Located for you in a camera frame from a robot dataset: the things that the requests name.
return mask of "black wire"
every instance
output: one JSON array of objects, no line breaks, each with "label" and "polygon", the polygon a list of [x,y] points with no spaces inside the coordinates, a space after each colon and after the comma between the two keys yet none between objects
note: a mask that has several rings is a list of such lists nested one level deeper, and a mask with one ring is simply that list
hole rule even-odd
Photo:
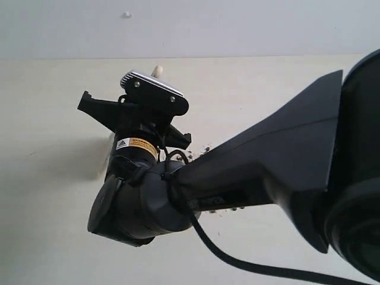
[{"label": "black wire", "polygon": [[[164,139],[161,138],[164,145],[165,153],[167,153]],[[170,154],[166,155],[165,159],[165,172],[167,173],[169,170],[169,162],[170,158],[173,157],[175,154],[180,155],[185,164],[189,163],[188,158],[186,155],[180,151],[180,150],[174,150]],[[177,184],[175,179],[171,179],[168,181],[168,187],[169,189],[173,186],[172,184]],[[304,271],[304,270],[297,270],[297,269],[291,269],[291,268],[282,268],[282,267],[273,267],[268,265],[261,265],[261,264],[255,264],[251,262],[246,262],[239,260],[237,258],[232,257],[231,255],[225,253],[220,248],[218,248],[215,243],[207,236],[206,232],[203,230],[201,225],[199,224],[197,218],[194,216],[193,211],[188,207],[185,196],[181,190],[181,187],[177,184],[177,187],[175,188],[178,192],[178,196],[180,198],[181,207],[183,210],[185,210],[187,216],[190,219],[190,222],[192,226],[194,227],[195,231],[197,232],[199,238],[203,241],[204,245],[220,260],[224,261],[225,263],[236,267],[241,270],[249,271],[252,273],[258,273],[268,276],[274,276],[274,277],[282,277],[282,278],[290,278],[295,280],[303,280],[303,281],[309,281],[314,282],[318,284],[327,284],[327,285],[368,285],[367,283],[362,283],[359,281],[349,280],[341,277],[331,276],[327,274],[322,273],[316,273],[312,271]]]}]

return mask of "yellow label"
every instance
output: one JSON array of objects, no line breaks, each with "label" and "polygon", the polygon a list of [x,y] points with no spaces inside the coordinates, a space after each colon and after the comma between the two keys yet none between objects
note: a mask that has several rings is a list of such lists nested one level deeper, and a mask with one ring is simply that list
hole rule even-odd
[{"label": "yellow label", "polygon": [[155,158],[157,158],[158,152],[156,148],[148,141],[141,138],[124,138],[116,144],[116,150],[124,147],[139,147],[143,150],[149,151]]}]

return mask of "white wall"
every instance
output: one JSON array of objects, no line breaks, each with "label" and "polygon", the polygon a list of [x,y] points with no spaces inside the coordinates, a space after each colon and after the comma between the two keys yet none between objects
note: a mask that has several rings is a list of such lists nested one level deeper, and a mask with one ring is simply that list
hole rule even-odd
[{"label": "white wall", "polygon": [[[77,104],[84,90],[116,100],[124,73],[150,72],[160,63],[163,79],[190,103],[174,124],[193,134],[190,149],[200,151],[265,118],[317,77],[347,72],[361,57],[0,62],[0,283],[301,284],[222,263],[192,229],[142,248],[88,233],[102,184],[91,174],[108,131]],[[205,213],[200,222],[238,258],[374,283],[333,251],[323,255],[311,248],[275,205]]]},{"label": "white wall", "polygon": [[378,0],[1,0],[0,58],[366,53],[380,45],[379,10]]}]

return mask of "sticker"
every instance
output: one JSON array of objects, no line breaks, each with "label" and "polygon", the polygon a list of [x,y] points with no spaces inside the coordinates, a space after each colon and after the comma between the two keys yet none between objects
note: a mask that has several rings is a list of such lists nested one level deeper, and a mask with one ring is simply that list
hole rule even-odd
[{"label": "sticker", "polygon": [[116,150],[124,147],[139,147],[150,152],[154,157],[158,155],[156,148],[150,142],[140,138],[124,138],[116,143]]}]

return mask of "ceiling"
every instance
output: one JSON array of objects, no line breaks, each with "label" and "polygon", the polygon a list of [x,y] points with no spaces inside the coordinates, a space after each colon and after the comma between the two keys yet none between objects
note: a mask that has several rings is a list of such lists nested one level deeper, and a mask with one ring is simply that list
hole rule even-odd
[{"label": "ceiling", "polygon": [[379,25],[378,0],[2,0],[0,58],[368,53]]}]

